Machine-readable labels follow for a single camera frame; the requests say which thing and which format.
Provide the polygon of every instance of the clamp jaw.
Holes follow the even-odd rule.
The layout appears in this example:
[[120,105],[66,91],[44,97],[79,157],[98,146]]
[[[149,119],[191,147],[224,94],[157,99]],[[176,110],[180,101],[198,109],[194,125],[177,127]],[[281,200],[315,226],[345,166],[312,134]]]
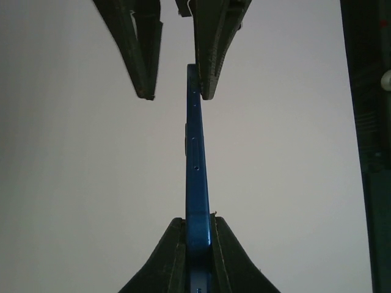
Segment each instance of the clamp jaw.
[[[155,99],[163,24],[159,0],[93,0],[113,36],[137,96]],[[213,99],[225,54],[251,0],[176,0],[193,17],[195,62],[202,98]]]
[[[222,217],[210,215],[212,282],[208,293],[280,293],[252,263]],[[119,293],[188,293],[186,221],[174,218],[151,257]]]

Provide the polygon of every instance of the blue metal frame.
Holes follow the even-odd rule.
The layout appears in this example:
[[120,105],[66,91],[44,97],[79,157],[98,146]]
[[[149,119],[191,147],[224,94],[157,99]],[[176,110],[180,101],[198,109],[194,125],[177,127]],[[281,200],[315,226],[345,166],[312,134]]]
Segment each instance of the blue metal frame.
[[190,293],[208,293],[211,280],[211,222],[200,84],[195,64],[188,65],[185,148],[188,287]]

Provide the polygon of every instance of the white knob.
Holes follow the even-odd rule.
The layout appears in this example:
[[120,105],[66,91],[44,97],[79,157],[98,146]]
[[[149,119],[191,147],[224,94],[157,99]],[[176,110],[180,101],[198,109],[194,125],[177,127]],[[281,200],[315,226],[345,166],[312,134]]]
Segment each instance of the white knob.
[[387,92],[391,92],[391,70],[386,71],[381,78],[381,87]]

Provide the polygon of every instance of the dark plastic jaw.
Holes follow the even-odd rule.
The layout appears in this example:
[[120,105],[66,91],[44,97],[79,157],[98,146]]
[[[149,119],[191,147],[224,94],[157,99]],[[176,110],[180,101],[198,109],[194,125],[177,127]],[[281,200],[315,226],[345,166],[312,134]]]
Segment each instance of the dark plastic jaw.
[[[243,250],[222,217],[211,214],[211,293],[279,293]],[[186,222],[171,221],[151,257],[119,293],[187,293]]]
[[251,0],[176,0],[182,17],[193,16],[195,60],[203,99],[212,99],[225,54]]
[[161,31],[159,0],[93,0],[113,36],[138,97],[155,98]]

